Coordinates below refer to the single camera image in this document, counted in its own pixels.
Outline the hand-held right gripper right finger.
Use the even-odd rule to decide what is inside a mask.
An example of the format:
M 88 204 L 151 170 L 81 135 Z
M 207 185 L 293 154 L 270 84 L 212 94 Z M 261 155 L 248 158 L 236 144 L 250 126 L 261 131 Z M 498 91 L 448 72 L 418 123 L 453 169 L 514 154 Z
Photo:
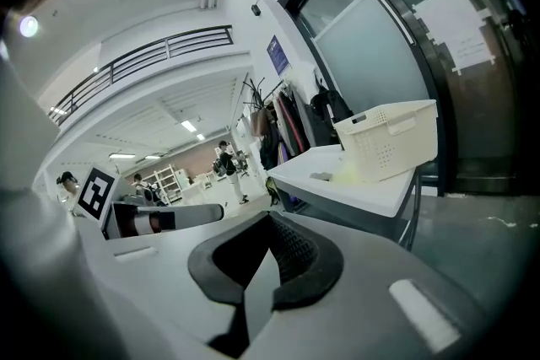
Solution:
M 310 306 L 274 312 L 244 359 L 452 359 L 488 320 L 466 291 L 394 242 L 314 218 L 288 219 L 330 239 L 343 272 Z

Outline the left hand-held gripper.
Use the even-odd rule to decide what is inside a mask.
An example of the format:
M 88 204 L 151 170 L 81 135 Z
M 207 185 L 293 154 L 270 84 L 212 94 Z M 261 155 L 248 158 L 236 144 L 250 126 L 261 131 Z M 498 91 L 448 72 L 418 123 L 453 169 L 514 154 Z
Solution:
M 77 197 L 77 214 L 96 222 L 106 239 L 136 237 L 134 217 L 139 213 L 156 213 L 162 232 L 192 228 L 224 218 L 218 204 L 175 207 L 175 213 L 154 202 L 153 191 L 133 186 L 119 175 L 94 167 L 88 173 Z

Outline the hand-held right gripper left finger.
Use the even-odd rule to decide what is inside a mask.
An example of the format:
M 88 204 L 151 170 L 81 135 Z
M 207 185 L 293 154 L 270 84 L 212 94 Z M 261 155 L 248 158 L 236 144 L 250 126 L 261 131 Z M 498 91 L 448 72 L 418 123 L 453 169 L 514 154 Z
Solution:
M 89 268 L 131 359 L 223 359 L 209 342 L 228 330 L 234 310 L 207 299 L 188 271 L 203 241 L 252 218 L 252 213 L 165 234 L 107 240 L 84 221 Z

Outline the person's left hand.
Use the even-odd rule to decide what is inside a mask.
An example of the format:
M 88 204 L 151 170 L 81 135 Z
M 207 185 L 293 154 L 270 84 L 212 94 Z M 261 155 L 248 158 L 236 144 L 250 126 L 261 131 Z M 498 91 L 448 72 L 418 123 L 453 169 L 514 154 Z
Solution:
M 137 235 L 158 234 L 162 231 L 159 216 L 156 213 L 139 213 L 134 219 Z

